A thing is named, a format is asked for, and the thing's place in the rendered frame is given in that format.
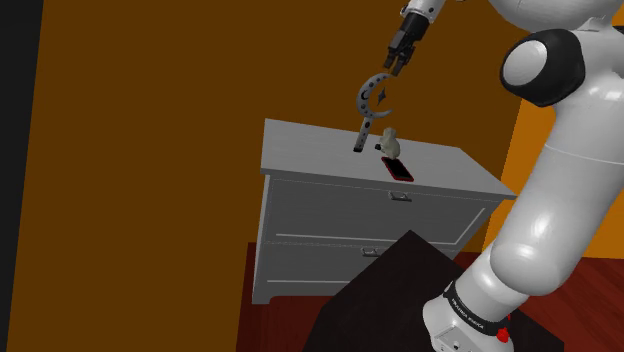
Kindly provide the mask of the pale small figure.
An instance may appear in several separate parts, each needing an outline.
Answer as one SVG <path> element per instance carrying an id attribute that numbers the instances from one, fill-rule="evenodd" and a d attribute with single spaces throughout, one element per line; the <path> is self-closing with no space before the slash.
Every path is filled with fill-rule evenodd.
<path id="1" fill-rule="evenodd" d="M 379 138 L 375 149 L 381 151 L 390 159 L 397 159 L 400 155 L 400 144 L 396 138 L 396 130 L 392 127 L 384 129 L 382 136 Z"/>

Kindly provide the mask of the grey chest of drawers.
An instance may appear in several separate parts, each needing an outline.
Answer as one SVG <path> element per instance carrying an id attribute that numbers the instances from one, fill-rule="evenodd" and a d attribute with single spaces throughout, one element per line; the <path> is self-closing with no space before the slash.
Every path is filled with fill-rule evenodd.
<path id="1" fill-rule="evenodd" d="M 514 193 L 457 147 L 401 140 L 393 178 L 355 133 L 268 119 L 252 301 L 332 296 L 407 231 L 454 258 Z"/>

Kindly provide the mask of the red phone with black screen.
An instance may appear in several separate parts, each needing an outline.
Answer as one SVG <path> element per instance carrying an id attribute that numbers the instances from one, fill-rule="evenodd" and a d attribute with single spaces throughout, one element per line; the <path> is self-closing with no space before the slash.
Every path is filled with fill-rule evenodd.
<path id="1" fill-rule="evenodd" d="M 390 175 L 397 181 L 413 182 L 414 178 L 403 163 L 398 159 L 389 157 L 381 158 Z"/>

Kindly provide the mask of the dark robot stand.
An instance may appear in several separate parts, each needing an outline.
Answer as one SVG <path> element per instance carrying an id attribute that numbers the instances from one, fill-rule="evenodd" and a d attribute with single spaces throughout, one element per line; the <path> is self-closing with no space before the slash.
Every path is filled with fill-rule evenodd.
<path id="1" fill-rule="evenodd" d="M 302 352 L 564 352 L 519 310 L 472 328 L 462 269 L 409 231 L 321 309 Z"/>

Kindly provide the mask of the grey crescent moon ornament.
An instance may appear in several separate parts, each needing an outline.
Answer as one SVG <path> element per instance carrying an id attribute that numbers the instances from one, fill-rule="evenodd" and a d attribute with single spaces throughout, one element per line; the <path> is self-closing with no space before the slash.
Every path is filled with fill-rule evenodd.
<path id="1" fill-rule="evenodd" d="M 375 119 L 384 118 L 392 112 L 392 110 L 374 111 L 370 107 L 370 98 L 374 89 L 389 77 L 390 74 L 385 72 L 375 74 L 368 78 L 359 89 L 356 96 L 356 107 L 358 113 L 363 117 L 363 122 L 353 147 L 353 151 L 356 153 L 363 151 L 373 121 Z"/>

